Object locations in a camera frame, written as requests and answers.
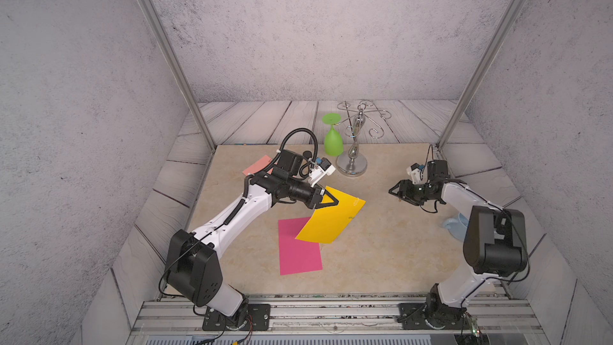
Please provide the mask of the yellow paper sheet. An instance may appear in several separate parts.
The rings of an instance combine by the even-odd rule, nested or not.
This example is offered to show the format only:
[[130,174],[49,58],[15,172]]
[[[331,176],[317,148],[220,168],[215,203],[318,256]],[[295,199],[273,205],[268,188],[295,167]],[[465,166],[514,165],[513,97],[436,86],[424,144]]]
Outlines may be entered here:
[[365,205],[355,196],[326,187],[339,201],[335,207],[315,209],[310,220],[296,237],[298,240],[318,244],[331,244],[351,223]]

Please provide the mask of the magenta paper sheet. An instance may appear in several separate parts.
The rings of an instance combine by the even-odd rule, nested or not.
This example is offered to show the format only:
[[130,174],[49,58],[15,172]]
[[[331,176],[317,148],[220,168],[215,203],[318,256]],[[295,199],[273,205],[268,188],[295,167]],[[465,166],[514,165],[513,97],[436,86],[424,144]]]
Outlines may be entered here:
[[319,245],[296,238],[308,220],[303,217],[278,221],[281,276],[323,269]]

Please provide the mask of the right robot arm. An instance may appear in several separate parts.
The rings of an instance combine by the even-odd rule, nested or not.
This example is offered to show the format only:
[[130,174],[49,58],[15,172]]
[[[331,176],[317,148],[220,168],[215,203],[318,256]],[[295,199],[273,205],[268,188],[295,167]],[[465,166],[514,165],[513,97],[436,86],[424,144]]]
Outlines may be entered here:
[[410,179],[401,180],[389,194],[413,206],[426,202],[450,204],[468,219],[461,264],[450,278],[435,284],[426,297],[423,317],[432,328],[459,323],[470,299],[486,284],[504,280],[528,267],[525,216],[504,209],[450,177],[447,162],[413,164]]

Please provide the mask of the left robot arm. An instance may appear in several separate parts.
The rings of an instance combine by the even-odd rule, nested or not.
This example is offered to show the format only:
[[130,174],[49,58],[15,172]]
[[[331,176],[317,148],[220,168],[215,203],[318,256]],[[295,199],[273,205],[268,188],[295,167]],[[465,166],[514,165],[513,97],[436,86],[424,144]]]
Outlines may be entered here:
[[206,306],[233,326],[245,321],[247,297],[223,279],[220,260],[233,241],[257,217],[280,201],[298,201],[308,209],[325,208],[329,195],[319,181],[335,172],[327,158],[279,150],[275,159],[244,179],[239,197],[212,220],[171,238],[162,279],[198,308]]

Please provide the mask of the silver metal hanger stand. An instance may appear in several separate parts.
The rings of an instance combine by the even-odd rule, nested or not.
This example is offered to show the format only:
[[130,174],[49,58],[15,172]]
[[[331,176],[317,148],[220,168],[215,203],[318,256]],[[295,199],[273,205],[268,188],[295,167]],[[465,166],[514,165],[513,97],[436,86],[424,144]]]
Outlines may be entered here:
[[348,122],[346,135],[352,139],[352,144],[346,152],[337,157],[336,166],[347,177],[359,177],[367,170],[367,159],[360,153],[359,144],[363,127],[367,121],[371,122],[373,127],[368,129],[368,135],[375,140],[379,140],[385,135],[383,127],[370,116],[370,113],[375,113],[383,120],[392,118],[392,115],[388,110],[380,110],[372,100],[367,99],[360,100],[353,109],[349,102],[340,102],[337,108],[346,111],[347,118],[335,124],[340,125],[345,121]]

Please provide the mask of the green plastic wine glass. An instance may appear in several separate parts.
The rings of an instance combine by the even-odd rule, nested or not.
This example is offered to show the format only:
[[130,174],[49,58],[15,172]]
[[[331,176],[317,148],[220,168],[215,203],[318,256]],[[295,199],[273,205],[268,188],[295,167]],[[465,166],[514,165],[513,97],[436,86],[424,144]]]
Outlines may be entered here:
[[338,113],[327,113],[322,117],[322,122],[330,127],[324,138],[325,153],[330,157],[338,157],[343,153],[343,138],[335,126],[341,122],[341,116]]

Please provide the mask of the light blue cup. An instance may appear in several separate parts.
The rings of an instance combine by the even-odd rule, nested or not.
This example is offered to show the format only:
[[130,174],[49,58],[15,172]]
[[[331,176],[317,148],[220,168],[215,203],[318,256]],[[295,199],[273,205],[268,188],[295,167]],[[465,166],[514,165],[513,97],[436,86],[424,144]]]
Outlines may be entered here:
[[456,217],[450,217],[443,221],[442,228],[446,229],[457,241],[463,242],[469,226],[469,219],[458,213]]

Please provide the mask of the salmon pink paper sheet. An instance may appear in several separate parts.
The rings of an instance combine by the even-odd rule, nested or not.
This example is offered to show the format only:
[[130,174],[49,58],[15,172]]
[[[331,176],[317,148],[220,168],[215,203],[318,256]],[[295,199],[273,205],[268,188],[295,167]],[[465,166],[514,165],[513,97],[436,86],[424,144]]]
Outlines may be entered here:
[[258,161],[256,161],[254,164],[250,165],[247,169],[244,169],[243,171],[244,176],[247,176],[250,174],[256,174],[260,170],[264,169],[267,165],[269,165],[271,161],[272,159],[268,155],[264,155],[263,157],[258,159]]

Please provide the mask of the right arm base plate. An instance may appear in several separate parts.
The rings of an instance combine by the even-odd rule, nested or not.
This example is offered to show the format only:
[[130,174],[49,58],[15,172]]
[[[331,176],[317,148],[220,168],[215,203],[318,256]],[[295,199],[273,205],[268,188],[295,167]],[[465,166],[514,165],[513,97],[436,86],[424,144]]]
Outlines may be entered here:
[[426,303],[400,303],[397,322],[404,330],[452,330],[469,329],[470,323],[464,308],[442,305],[431,308]]

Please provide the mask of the aluminium front rail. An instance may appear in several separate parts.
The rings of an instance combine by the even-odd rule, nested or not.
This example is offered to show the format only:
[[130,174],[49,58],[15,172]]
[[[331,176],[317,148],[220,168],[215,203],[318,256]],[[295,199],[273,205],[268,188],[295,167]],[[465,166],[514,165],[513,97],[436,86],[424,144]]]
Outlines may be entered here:
[[[269,335],[358,334],[393,335],[434,332],[416,310],[423,294],[251,295],[251,327]],[[525,300],[485,292],[472,299],[467,319],[452,320],[441,333],[469,334],[476,327],[483,335],[519,335],[530,344],[546,344],[547,336]],[[146,302],[131,335],[218,334],[222,317],[207,308],[195,308],[185,298]]]

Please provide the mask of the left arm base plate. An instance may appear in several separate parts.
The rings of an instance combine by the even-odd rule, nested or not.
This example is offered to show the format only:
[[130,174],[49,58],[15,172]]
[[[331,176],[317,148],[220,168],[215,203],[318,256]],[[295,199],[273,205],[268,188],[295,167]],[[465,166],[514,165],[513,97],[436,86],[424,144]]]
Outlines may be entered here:
[[225,316],[220,311],[207,308],[204,313],[202,330],[219,332],[222,329],[243,332],[266,332],[271,319],[271,305],[261,303],[243,303],[232,316]]

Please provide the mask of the right aluminium frame post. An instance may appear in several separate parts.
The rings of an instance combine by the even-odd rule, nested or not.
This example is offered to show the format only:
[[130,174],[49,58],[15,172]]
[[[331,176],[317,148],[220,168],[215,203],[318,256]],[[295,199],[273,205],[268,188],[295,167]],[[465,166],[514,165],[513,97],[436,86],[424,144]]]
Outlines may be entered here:
[[458,99],[453,113],[451,114],[450,119],[436,144],[439,151],[442,151],[443,147],[450,142],[450,139],[461,120],[461,116],[465,113],[470,103],[474,99],[474,96],[485,79],[490,66],[495,61],[496,56],[498,55],[501,47],[504,45],[506,37],[519,17],[526,2],[527,0],[510,0],[509,4],[507,5],[500,21],[496,26],[496,29],[493,32],[493,36],[490,38],[480,61],[478,62],[464,90],[462,91],[461,97]]

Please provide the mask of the aluminium frame post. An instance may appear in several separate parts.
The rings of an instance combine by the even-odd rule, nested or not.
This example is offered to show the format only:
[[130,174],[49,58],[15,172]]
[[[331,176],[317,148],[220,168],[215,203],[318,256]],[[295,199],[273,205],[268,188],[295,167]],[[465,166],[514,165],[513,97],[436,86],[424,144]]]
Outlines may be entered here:
[[148,25],[153,32],[156,42],[164,56],[164,60],[168,64],[172,75],[178,85],[179,91],[185,102],[191,115],[194,117],[194,121],[199,131],[203,134],[204,140],[207,146],[212,152],[216,151],[216,144],[212,138],[212,134],[204,120],[204,116],[201,112],[201,108],[196,102],[192,88],[188,82],[188,78],[185,75],[183,68],[180,65],[180,61],[176,52],[172,48],[169,36],[167,35],[164,26],[161,22],[160,16],[156,10],[153,0],[137,0],[143,15],[145,16]]
[[478,62],[464,90],[462,91],[461,97],[458,99],[453,113],[451,114],[450,119],[436,144],[439,151],[442,151],[443,147],[450,142],[450,139],[461,120],[461,116],[465,113],[470,103],[474,99],[474,96],[485,79],[490,66],[495,61],[496,56],[498,55],[501,47],[504,45],[506,37],[519,17],[526,2],[527,0],[510,0],[509,4],[507,5],[500,21],[496,26],[496,29],[493,32],[493,36],[490,38],[480,61]]

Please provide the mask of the left aluminium frame post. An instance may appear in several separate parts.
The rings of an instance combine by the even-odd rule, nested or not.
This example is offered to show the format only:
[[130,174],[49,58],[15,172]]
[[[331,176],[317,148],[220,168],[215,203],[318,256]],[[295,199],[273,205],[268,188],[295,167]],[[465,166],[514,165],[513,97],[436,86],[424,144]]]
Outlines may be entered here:
[[183,68],[180,65],[180,61],[176,52],[172,48],[169,36],[167,35],[164,26],[161,22],[160,16],[156,10],[153,0],[137,0],[143,15],[145,16],[148,25],[153,32],[156,42],[164,56],[164,60],[168,64],[172,75],[178,85],[179,91],[185,102],[191,115],[194,117],[194,121],[199,131],[203,134],[204,140],[207,146],[212,152],[216,151],[216,144],[212,138],[212,134],[204,120],[204,116],[201,112],[201,108],[196,102],[192,88],[188,82],[188,78],[185,75]]

